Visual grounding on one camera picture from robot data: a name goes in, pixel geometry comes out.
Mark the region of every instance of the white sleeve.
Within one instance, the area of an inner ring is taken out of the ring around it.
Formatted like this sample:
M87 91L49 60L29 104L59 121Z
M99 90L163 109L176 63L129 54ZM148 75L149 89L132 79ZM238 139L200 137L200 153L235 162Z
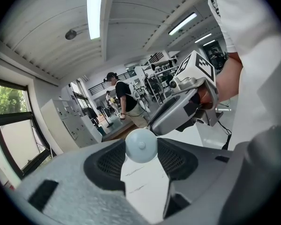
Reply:
M216 13L215 8L212 5L211 0L208 0L208 5L209 5L209 8L210 8L214 18L216 19L217 23L219 24L219 26L221 28L222 34L223 34L225 42L226 42L227 52L229 52L229 53L236 53L237 52L236 48L234 47L234 44L233 44L233 42L232 42L228 32L226 31L225 26L222 25L221 17Z

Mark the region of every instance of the railing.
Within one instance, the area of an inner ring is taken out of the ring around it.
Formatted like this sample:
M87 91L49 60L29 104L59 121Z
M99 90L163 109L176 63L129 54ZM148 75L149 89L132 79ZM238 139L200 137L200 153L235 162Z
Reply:
M157 52L149 59L149 62L150 63L158 62L161 58L163 58L163 53L162 52Z
M118 78L120 80L126 80L126 79L128 79L130 77L134 77L134 76L136 76L136 73L134 71L130 71L130 72L126 72L126 73L118 75ZM90 88L89 91L90 91L91 95L94 95L110 86L111 86L110 82L102 82L102 83Z

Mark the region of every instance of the ventilation grille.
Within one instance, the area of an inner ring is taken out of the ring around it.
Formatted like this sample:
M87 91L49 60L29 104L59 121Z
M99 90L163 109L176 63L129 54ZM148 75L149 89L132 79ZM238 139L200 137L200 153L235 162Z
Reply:
M111 177L120 179L122 165L125 161L125 144L117 146L101 156L97 162L98 168L110 175Z
M166 174L169 174L185 164L185 159L177 154L175 151L170 150L162 143L158 144L158 159L163 166Z

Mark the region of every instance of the white cabinet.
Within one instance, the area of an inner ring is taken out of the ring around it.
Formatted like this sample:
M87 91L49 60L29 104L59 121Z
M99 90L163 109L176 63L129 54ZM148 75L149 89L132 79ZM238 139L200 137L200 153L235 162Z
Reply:
M72 101L50 100L41 108L46 125L63 152L96 144Z

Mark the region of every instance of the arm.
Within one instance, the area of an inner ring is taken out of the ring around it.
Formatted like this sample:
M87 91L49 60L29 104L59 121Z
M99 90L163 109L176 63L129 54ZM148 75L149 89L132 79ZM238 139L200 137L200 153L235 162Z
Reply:
M122 117L125 117L126 115L126 96L121 96L121 107L122 107Z
M222 72L216 78L219 91L219 102L225 101L238 94L239 78L243 65L238 53L229 53ZM211 102L211 97L205 87L199 88L198 94L201 103Z

